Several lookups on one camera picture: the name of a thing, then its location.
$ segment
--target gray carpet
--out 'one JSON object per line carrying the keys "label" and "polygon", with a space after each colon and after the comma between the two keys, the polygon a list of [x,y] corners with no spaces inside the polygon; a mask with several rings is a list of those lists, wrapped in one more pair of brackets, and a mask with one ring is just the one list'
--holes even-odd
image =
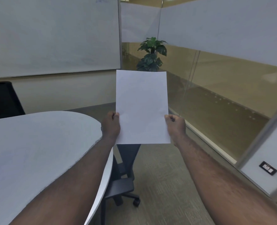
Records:
{"label": "gray carpet", "polygon": [[[115,103],[74,109],[101,121]],[[246,183],[240,172],[224,160],[192,131],[187,134],[206,152],[230,169]],[[117,148],[114,154],[121,162]],[[135,190],[141,199],[135,208],[133,200],[123,198],[124,204],[117,207],[113,200],[107,201],[106,224],[110,225],[213,225],[193,180],[185,167],[178,149],[173,144],[142,145],[134,162]]]}

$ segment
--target oval table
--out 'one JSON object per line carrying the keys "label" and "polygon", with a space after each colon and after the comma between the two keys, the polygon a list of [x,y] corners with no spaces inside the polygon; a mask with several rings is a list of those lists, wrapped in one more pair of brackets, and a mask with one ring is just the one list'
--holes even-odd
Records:
{"label": "oval table", "polygon": [[[101,136],[97,120],[75,112],[50,111],[0,119],[0,225],[8,225]],[[103,198],[112,162],[113,150],[85,225]]]}

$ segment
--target black office chair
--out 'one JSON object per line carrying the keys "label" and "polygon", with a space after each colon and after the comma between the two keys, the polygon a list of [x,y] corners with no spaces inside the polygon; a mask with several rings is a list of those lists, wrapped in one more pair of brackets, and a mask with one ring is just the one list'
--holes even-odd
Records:
{"label": "black office chair", "polygon": [[24,115],[23,107],[9,81],[0,82],[0,118]]}
{"label": "black office chair", "polygon": [[106,192],[101,201],[101,225],[105,225],[106,200],[113,198],[116,205],[123,204],[122,196],[133,198],[133,205],[138,207],[140,198],[138,195],[130,193],[134,191],[133,163],[140,148],[140,144],[117,145],[122,163],[117,163],[115,157],[112,165],[111,176]]}

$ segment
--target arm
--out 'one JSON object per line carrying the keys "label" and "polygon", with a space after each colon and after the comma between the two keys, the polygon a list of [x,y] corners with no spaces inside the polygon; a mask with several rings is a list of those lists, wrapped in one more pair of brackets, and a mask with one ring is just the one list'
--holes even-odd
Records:
{"label": "arm", "polygon": [[198,193],[217,225],[274,224],[277,207],[212,159],[185,134],[185,121],[165,116],[168,132],[178,147]]}
{"label": "arm", "polygon": [[77,163],[40,192],[10,225],[83,225],[120,133],[119,114],[102,121],[102,138]]}

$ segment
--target left hand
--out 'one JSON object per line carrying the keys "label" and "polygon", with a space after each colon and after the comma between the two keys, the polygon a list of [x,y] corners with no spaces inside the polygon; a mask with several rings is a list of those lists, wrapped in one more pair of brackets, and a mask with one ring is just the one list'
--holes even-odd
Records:
{"label": "left hand", "polygon": [[101,123],[101,130],[102,130],[102,137],[112,138],[114,140],[117,139],[118,135],[120,134],[120,122],[119,122],[119,113],[115,113],[114,111],[110,111],[107,115],[103,118]]}

